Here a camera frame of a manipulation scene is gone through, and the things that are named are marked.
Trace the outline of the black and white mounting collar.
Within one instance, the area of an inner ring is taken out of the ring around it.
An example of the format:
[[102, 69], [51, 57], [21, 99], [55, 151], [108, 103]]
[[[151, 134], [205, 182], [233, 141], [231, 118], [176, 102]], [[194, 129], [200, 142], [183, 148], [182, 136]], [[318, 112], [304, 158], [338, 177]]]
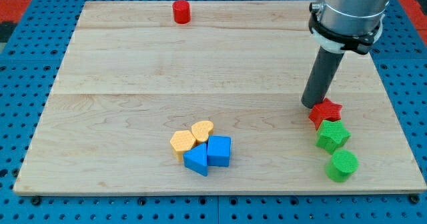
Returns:
[[311, 14], [310, 20], [308, 22], [308, 27], [311, 33], [312, 38], [322, 47], [324, 50], [341, 54], [345, 51], [353, 51], [360, 55], [365, 55], [372, 48], [373, 44], [379, 40], [382, 31], [381, 17], [379, 24], [364, 35], [343, 35], [335, 33], [326, 27], [324, 27], [317, 18], [317, 15]]

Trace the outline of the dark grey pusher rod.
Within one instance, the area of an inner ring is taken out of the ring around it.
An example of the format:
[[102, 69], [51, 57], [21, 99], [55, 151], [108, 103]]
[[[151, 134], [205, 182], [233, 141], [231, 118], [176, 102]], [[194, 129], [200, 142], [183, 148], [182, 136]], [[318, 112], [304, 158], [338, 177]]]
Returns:
[[323, 47], [319, 48], [301, 98], [305, 107], [312, 109], [324, 100], [343, 56], [343, 53], [331, 53]]

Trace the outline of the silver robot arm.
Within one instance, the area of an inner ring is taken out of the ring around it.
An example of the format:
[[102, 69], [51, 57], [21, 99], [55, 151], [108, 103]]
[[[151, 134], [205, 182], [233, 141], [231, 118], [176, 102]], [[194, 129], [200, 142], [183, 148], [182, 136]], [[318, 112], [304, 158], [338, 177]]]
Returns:
[[347, 51], [367, 54], [379, 40], [390, 0], [315, 0], [310, 3], [308, 27], [320, 45], [302, 104], [311, 109], [321, 103]]

